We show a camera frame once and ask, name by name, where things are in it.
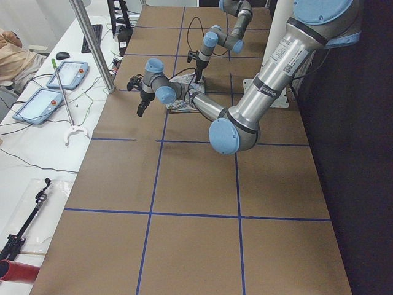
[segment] white mounting plate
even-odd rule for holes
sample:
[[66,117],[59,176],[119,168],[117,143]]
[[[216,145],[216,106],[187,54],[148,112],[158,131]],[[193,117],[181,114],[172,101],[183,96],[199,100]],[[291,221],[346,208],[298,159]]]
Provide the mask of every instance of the white mounting plate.
[[[252,79],[243,80],[243,89],[246,93],[248,86],[252,83]],[[271,108],[289,108],[288,99],[286,97],[287,90],[284,89],[279,98],[277,98],[274,103],[270,106]]]

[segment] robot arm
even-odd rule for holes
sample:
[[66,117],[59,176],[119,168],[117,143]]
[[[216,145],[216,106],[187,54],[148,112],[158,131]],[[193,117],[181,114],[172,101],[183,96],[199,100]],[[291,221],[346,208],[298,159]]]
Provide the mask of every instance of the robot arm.
[[242,40],[244,33],[252,20],[252,8],[247,0],[220,0],[219,7],[222,11],[238,19],[230,34],[225,34],[220,26],[212,26],[203,38],[201,50],[189,51],[187,62],[196,60],[196,82],[200,81],[202,70],[208,67],[210,57],[217,44],[234,53],[240,53],[244,45]]
[[217,152],[250,149],[259,138],[259,120],[312,52],[359,40],[362,4],[363,0],[296,0],[286,35],[236,106],[225,108],[188,85],[168,81],[157,59],[146,64],[142,101],[144,93],[152,99],[155,93],[163,103],[176,98],[187,101],[212,121],[209,139]]

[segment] metal stand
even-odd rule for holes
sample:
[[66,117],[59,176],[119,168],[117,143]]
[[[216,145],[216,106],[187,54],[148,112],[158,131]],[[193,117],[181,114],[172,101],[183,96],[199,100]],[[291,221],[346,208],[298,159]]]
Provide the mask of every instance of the metal stand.
[[93,54],[93,58],[96,61],[98,70],[101,73],[101,77],[104,80],[106,88],[109,93],[112,93],[115,89],[115,85],[105,63],[103,53],[98,45],[98,41],[95,38],[93,29],[91,28],[86,8],[81,0],[69,0],[69,2],[71,3],[72,9],[74,9],[75,16],[78,19],[80,28],[86,37],[87,44]]

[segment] red object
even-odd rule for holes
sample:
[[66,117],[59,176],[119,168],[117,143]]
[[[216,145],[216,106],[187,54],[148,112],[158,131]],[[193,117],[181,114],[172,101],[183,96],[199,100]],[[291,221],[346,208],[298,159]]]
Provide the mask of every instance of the red object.
[[38,266],[32,266],[16,261],[0,261],[0,281],[33,284],[39,272]]

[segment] blue joint cap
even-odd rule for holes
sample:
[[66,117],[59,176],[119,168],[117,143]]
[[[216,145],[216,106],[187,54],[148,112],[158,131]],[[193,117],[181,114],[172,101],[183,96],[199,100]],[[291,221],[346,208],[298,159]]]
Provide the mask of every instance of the blue joint cap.
[[224,0],[220,0],[219,7],[222,11],[224,11]]
[[170,86],[161,86],[155,91],[155,96],[163,103],[172,103],[176,99],[176,92]]
[[146,62],[145,70],[150,73],[162,73],[164,71],[164,64],[158,58],[150,58]]
[[217,43],[219,42],[219,37],[217,36],[216,33],[213,32],[207,32],[206,35],[203,37],[203,44],[206,47],[215,47]]
[[244,45],[243,40],[238,40],[236,44],[233,46],[232,51],[234,53],[240,53],[240,51],[243,49],[243,45]]
[[294,0],[294,14],[306,25],[323,25],[340,17],[353,0]]
[[219,25],[214,25],[210,27],[210,29],[218,29],[219,31],[222,31],[222,28]]
[[337,47],[353,45],[355,43],[358,43],[360,39],[360,34],[361,32],[358,32],[349,36],[331,39],[326,44],[325,48],[337,48]]
[[223,155],[233,155],[240,147],[239,133],[226,118],[213,121],[209,129],[209,139],[212,147]]

